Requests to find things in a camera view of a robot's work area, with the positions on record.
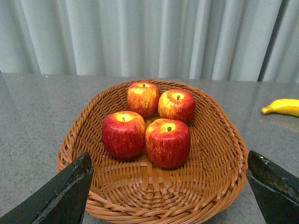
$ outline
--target woven basket rim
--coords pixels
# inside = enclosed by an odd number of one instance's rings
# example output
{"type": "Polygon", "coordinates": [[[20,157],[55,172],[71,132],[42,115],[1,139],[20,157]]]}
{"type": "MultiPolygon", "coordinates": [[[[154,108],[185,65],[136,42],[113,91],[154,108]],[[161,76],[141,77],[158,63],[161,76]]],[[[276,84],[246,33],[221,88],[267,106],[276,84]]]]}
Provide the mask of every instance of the woven basket rim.
{"type": "Polygon", "coordinates": [[[161,83],[163,83],[163,85],[177,84],[177,85],[181,85],[181,86],[186,86],[188,88],[194,89],[195,91],[200,91],[201,93],[203,93],[203,95],[214,104],[216,110],[221,115],[221,118],[227,122],[227,125],[230,128],[229,129],[230,134],[232,136],[234,136],[234,138],[236,140],[235,145],[238,145],[240,148],[241,152],[240,152],[239,156],[240,156],[240,160],[242,163],[240,164],[239,170],[237,171],[238,178],[235,180],[235,182],[228,183],[226,186],[224,186],[222,188],[222,190],[219,191],[217,194],[215,193],[211,197],[207,198],[205,201],[201,201],[200,207],[202,207],[202,208],[207,208],[210,206],[211,203],[213,204],[213,206],[210,209],[208,209],[207,213],[205,213],[205,214],[202,214],[202,213],[196,214],[196,212],[194,212],[194,213],[192,213],[192,216],[190,216],[190,215],[183,216],[182,215],[180,217],[181,214],[177,215],[177,216],[171,216],[171,212],[169,212],[168,215],[164,216],[164,218],[161,218],[159,220],[153,220],[150,218],[137,217],[137,216],[136,217],[134,217],[134,216],[131,216],[131,217],[115,216],[115,214],[113,214],[112,211],[107,210],[107,208],[104,208],[103,211],[101,211],[97,214],[97,213],[94,213],[93,211],[98,210],[101,207],[100,207],[99,203],[97,204],[97,203],[95,203],[95,201],[101,202],[103,204],[109,204],[111,202],[105,200],[104,198],[101,198],[99,195],[97,195],[96,193],[94,193],[92,191],[89,192],[89,196],[88,196],[87,204],[86,204],[86,210],[91,215],[93,215],[95,217],[102,218],[102,219],[105,219],[105,220],[113,222],[113,223],[149,223],[150,224],[150,223],[156,223],[157,221],[159,221],[160,223],[178,223],[179,224],[179,223],[191,223],[191,222],[193,222],[193,220],[196,221],[199,219],[198,216],[200,216],[200,223],[205,222],[206,220],[211,218],[209,216],[209,214],[211,214],[217,210],[218,210],[217,211],[217,213],[218,213],[218,212],[226,209],[229,205],[231,205],[231,203],[235,200],[235,198],[245,188],[245,185],[247,183],[245,171],[248,167],[248,165],[247,165],[248,150],[246,148],[246,145],[245,145],[242,137],[240,136],[240,134],[238,133],[237,129],[235,128],[233,123],[230,121],[228,116],[225,114],[223,109],[220,107],[218,102],[216,102],[211,96],[206,94],[204,91],[196,89],[196,88],[186,85],[184,83],[166,81],[166,80],[156,80],[156,79],[137,79],[137,80],[132,80],[132,81],[129,81],[126,83],[121,83],[121,84],[112,86],[112,87],[102,91],[101,93],[97,94],[88,103],[88,105],[84,108],[84,110],[80,113],[78,118],[74,121],[71,129],[67,133],[67,135],[62,143],[61,150],[59,151],[59,153],[57,155],[58,171],[60,172],[62,169],[64,169],[68,164],[70,164],[73,161],[71,159],[72,154],[73,154],[73,151],[72,151],[73,144],[77,140],[77,136],[80,131],[80,128],[84,124],[86,118],[93,111],[93,108],[100,101],[101,97],[103,97],[105,94],[108,94],[109,90],[111,88],[115,88],[116,86],[130,85],[134,82],[150,82],[150,83],[161,82],[161,83]],[[66,148],[65,153],[62,153],[63,147],[66,148]],[[238,194],[233,194],[234,198],[232,200],[232,198],[230,198],[228,196],[230,196],[232,194],[232,192],[235,192],[235,191],[237,191],[238,194]]]}

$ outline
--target banana tip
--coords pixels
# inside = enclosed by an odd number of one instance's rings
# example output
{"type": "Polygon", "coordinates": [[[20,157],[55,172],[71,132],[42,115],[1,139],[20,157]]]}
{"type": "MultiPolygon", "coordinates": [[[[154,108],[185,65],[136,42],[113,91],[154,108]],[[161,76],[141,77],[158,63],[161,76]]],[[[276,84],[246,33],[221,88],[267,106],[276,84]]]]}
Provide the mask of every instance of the banana tip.
{"type": "Polygon", "coordinates": [[[263,114],[268,114],[271,112],[271,108],[269,106],[266,106],[264,108],[262,108],[262,113],[263,114]]]}

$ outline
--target red apple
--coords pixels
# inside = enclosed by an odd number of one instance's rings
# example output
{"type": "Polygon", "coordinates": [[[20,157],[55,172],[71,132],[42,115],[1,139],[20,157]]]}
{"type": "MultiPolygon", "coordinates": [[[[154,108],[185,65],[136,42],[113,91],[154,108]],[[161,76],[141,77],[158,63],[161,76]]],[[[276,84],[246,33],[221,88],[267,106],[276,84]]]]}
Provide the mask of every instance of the red apple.
{"type": "Polygon", "coordinates": [[[168,90],[161,95],[158,110],[161,118],[180,120],[187,124],[195,113],[195,99],[186,90],[168,90]]]}
{"type": "Polygon", "coordinates": [[[148,82],[136,82],[128,88],[128,108],[143,117],[154,114],[158,109],[159,88],[148,82]]]}
{"type": "Polygon", "coordinates": [[[157,119],[145,133],[145,147],[149,159],[155,164],[174,168],[189,156],[191,136],[187,124],[179,120],[157,119]]]}
{"type": "Polygon", "coordinates": [[[133,158],[145,145],[145,123],[135,112],[122,111],[104,118],[102,142],[105,149],[118,158],[133,158]]]}

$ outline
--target banana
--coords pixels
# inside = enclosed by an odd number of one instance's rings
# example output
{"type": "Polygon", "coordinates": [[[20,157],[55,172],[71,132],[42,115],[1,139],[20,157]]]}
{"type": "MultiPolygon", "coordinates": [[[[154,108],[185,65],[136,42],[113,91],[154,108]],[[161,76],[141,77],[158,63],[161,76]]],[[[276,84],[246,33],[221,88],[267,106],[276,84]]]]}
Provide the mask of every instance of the banana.
{"type": "Polygon", "coordinates": [[[299,117],[299,99],[277,99],[269,106],[262,108],[263,114],[271,112],[299,117]]]}

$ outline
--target basket weave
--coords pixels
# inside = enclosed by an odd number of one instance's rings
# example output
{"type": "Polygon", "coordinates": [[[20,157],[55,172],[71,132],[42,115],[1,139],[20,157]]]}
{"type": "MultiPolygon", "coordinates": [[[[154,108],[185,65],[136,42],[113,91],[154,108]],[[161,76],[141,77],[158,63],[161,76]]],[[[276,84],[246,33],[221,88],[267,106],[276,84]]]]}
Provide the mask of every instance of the basket weave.
{"type": "MultiPolygon", "coordinates": [[[[161,94],[177,88],[196,100],[191,151],[182,166],[155,166],[144,150],[130,161],[111,157],[101,141],[103,119],[128,110],[127,89],[134,82],[111,87],[95,96],[68,132],[57,156],[60,172],[83,152],[91,154],[95,171],[86,211],[112,223],[202,223],[226,209],[244,189],[247,148],[218,103],[186,84],[144,80],[161,94]]],[[[145,118],[146,126],[159,118],[145,118]]]]}

